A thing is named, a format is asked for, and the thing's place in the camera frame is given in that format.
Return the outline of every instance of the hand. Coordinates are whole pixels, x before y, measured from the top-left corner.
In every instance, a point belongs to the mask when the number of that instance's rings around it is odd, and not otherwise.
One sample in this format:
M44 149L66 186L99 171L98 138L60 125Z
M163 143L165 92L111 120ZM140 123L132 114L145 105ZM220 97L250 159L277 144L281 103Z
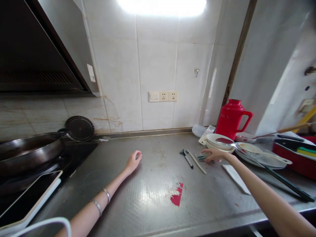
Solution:
M209 152L208 157L205 159L206 162L209 162L211 160L219 160L225 159L227 160L227 152L220 151L218 149L204 149L201 153Z
M125 169L128 170L129 174L131 174L137 168L141 159L142 159L142 152L138 150L134 151L129 156L126 167L125 167Z

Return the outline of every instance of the light switch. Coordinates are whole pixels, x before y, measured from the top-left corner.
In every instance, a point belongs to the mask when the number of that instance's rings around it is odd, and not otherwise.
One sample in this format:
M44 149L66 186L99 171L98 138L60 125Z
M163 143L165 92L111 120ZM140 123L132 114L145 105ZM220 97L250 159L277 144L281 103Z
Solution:
M158 102L159 92L149 92L149 102Z

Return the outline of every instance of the silver bracelet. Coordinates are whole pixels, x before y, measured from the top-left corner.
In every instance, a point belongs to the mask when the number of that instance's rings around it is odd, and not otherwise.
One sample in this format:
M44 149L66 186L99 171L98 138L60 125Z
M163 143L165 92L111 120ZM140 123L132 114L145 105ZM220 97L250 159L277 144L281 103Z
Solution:
M95 204L95 206L98 208L100 216L101 216L102 215L102 210L101 210L100 204L94 199L92 199L91 202L93 202Z
M108 204L110 203L110 201L111 201L111 196L110 196L110 194L109 194L109 192L106 190L106 189L103 189L103 191L107 194L107 196L108 196Z

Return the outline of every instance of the yellow sponge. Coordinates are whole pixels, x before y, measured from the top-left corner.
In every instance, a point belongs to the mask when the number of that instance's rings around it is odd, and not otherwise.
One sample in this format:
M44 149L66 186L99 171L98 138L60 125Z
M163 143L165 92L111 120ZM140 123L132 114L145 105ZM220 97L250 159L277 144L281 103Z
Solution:
M303 155L308 155L316 158L316 150L307 149L305 147L297 148L297 153L301 153Z

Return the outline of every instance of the yellow handle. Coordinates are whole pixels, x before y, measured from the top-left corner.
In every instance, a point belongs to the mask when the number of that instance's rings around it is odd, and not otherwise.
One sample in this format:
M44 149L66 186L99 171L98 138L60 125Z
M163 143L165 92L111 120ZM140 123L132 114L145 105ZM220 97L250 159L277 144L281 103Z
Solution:
M306 123L308 120L316 113L316 105L305 115L299 122L298 124Z
M280 129L280 130L278 130L277 132L278 132L278 133L284 133L284 132L293 131L293 130L295 130L295 129L298 130L299 128L308 127L308 126L309 126L308 123L303 123L303 124L296 125L296 126L293 126L293 127Z

